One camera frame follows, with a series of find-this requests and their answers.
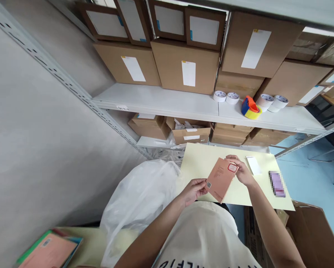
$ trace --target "orange envelope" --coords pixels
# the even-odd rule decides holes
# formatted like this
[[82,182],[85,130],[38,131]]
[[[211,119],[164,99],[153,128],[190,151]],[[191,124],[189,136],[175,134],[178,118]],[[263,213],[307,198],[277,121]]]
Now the orange envelope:
[[221,204],[239,167],[234,163],[218,158],[207,178],[208,192]]

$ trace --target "person's right hand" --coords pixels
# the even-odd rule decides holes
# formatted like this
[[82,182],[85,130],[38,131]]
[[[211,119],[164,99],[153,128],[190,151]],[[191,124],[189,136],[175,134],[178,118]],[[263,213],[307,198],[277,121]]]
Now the person's right hand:
[[233,162],[239,167],[237,171],[237,177],[242,184],[244,184],[245,186],[251,186],[254,183],[256,183],[256,180],[252,176],[250,170],[248,169],[248,167],[245,165],[244,162],[240,161],[239,157],[230,154],[227,155],[224,160]]

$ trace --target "white plastic bag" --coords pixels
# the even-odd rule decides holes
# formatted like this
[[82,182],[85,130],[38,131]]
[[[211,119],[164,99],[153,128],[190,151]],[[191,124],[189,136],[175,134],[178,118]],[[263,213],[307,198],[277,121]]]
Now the white plastic bag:
[[146,161],[117,186],[107,204],[100,228],[107,232],[101,263],[112,268],[139,234],[176,197],[180,168],[172,161]]

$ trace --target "white tape roll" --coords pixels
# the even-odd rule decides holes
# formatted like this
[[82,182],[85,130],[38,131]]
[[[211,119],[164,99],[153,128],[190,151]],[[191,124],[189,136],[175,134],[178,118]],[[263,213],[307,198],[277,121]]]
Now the white tape roll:
[[271,104],[274,102],[274,98],[268,94],[261,94],[257,99],[256,105],[260,106],[260,109],[265,112]]
[[234,92],[229,92],[227,94],[227,98],[226,98],[225,101],[229,104],[234,105],[234,104],[237,104],[239,100],[240,100],[240,97],[239,97],[238,94],[236,94]]
[[215,91],[213,94],[213,100],[217,102],[224,102],[226,98],[227,98],[227,94],[220,90]]
[[287,104],[289,103],[288,99],[280,96],[280,95],[276,95],[275,96],[275,100],[272,103],[273,106],[275,106],[276,108],[282,109],[284,108]]

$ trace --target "light yellow paper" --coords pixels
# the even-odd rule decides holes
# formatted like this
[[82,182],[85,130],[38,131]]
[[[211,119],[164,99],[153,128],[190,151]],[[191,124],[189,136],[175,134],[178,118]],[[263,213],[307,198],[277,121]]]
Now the light yellow paper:
[[[228,154],[237,155],[247,166],[246,156],[254,156],[262,170],[262,173],[254,176],[254,178],[260,185],[271,206],[275,209],[295,210],[283,179],[282,184],[284,185],[286,197],[276,197],[273,193],[269,171],[280,171],[280,169],[275,156],[267,153],[188,143],[181,166],[182,184],[178,186],[178,192],[181,192],[191,179],[207,178],[217,159],[219,157],[224,159]],[[215,198],[209,193],[198,200],[216,202]],[[223,203],[251,206],[248,189],[236,177],[232,180]]]

